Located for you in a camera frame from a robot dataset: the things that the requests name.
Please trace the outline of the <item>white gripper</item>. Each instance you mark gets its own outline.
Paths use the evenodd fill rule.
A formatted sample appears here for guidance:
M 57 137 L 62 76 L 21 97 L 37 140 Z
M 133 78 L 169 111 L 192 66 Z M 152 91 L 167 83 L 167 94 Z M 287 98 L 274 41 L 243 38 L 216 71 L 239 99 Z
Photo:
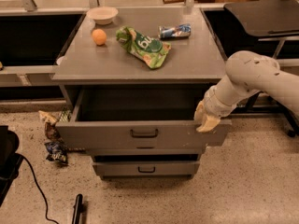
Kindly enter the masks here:
M 229 116 L 236 108 L 236 98 L 234 87 L 219 85 L 210 87 L 194 112 L 193 119 L 200 124 L 196 131 L 199 133 L 212 131 L 220 123 L 221 118 Z

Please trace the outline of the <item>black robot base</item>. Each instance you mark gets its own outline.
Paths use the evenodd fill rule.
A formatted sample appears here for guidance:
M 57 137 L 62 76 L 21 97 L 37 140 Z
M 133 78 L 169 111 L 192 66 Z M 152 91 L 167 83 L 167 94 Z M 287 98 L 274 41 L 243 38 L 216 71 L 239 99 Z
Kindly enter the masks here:
M 0 206 L 19 174 L 22 157 L 17 153 L 20 140 L 7 125 L 0 126 Z

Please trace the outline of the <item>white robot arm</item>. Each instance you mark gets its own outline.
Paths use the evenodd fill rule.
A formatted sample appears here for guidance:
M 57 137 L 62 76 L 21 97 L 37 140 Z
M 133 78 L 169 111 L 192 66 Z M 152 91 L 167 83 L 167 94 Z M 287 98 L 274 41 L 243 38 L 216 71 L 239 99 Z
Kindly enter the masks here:
M 282 71 L 273 58 L 245 50 L 234 53 L 225 63 L 225 76 L 206 91 L 195 109 L 196 131 L 212 131 L 239 102 L 260 91 L 299 114 L 299 76 Z

